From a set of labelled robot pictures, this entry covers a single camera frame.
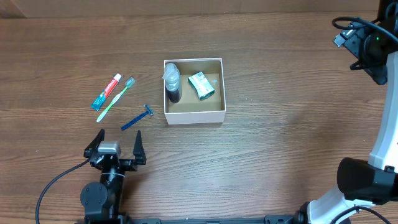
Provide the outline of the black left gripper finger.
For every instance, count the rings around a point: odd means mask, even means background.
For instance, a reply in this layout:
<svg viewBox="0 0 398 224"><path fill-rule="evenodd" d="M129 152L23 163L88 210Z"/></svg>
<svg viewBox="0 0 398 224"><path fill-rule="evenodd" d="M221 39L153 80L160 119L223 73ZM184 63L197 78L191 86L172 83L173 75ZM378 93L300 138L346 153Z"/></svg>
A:
<svg viewBox="0 0 398 224"><path fill-rule="evenodd" d="M104 140L105 130L100 129L97 136L89 143L83 152L83 157L90 158L94 152L98 152L100 143Z"/></svg>
<svg viewBox="0 0 398 224"><path fill-rule="evenodd" d="M144 151L144 147L142 145L142 135L141 131L138 130L136 134L136 140L134 143L134 149L133 149L133 155L134 155L134 163L137 165L146 165L147 158L146 154Z"/></svg>

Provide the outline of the white cardboard box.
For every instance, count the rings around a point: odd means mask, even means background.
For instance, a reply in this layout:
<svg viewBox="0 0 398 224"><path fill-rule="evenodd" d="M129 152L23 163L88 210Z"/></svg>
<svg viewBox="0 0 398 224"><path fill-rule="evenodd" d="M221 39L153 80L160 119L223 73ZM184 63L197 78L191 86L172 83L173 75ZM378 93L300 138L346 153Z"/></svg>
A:
<svg viewBox="0 0 398 224"><path fill-rule="evenodd" d="M164 89L164 115L169 125L222 123L226 114L226 94L224 87L223 61L221 58L190 58L165 60L164 65L173 63L180 71L182 97L178 103L172 103ZM198 72L215 89L207 99L200 100L196 91L188 83L188 77Z"/></svg>

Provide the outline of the clear bottle with dark liquid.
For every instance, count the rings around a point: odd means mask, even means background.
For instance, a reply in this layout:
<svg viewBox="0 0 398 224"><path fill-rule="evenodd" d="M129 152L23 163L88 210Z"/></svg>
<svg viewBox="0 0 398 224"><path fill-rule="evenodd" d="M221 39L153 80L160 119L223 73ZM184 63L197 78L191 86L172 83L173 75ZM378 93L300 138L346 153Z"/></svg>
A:
<svg viewBox="0 0 398 224"><path fill-rule="evenodd" d="M167 96L172 103L178 103L182 97L182 85L180 82L180 71L174 63L165 65L162 76L167 90Z"/></svg>

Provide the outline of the green white soap packet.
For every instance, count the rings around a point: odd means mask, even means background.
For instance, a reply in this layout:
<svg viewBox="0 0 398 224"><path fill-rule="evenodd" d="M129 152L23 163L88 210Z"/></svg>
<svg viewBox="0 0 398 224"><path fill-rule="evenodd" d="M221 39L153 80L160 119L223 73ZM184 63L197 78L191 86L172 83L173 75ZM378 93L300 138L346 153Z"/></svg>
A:
<svg viewBox="0 0 398 224"><path fill-rule="evenodd" d="M215 93L215 89L203 72L198 72L192 76L189 76L188 82L196 91L199 100L207 99Z"/></svg>

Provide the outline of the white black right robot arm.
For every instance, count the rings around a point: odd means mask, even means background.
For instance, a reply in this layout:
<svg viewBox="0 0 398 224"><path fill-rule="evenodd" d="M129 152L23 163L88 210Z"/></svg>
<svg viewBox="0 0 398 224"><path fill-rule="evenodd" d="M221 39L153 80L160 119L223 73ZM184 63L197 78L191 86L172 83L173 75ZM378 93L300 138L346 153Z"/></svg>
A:
<svg viewBox="0 0 398 224"><path fill-rule="evenodd" d="M368 160L344 158L336 185L317 200L302 205L293 223L347 223L361 210L397 201L397 16L369 22L337 17L341 33L334 42L358 60L353 70L365 70L378 85L387 85L381 127Z"/></svg>

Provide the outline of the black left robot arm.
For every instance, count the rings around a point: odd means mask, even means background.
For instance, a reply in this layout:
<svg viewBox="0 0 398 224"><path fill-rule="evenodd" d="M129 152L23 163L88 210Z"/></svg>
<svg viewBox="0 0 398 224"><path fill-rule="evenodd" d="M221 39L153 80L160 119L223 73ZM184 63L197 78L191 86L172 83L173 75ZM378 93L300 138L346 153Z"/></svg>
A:
<svg viewBox="0 0 398 224"><path fill-rule="evenodd" d="M100 180L86 185L80 194L85 209L85 223L132 223L132 218L120 212L126 172L135 172L146 164L141 132L136 134L133 159L122 159L117 141L105 141L104 129L86 147L83 156L101 171Z"/></svg>

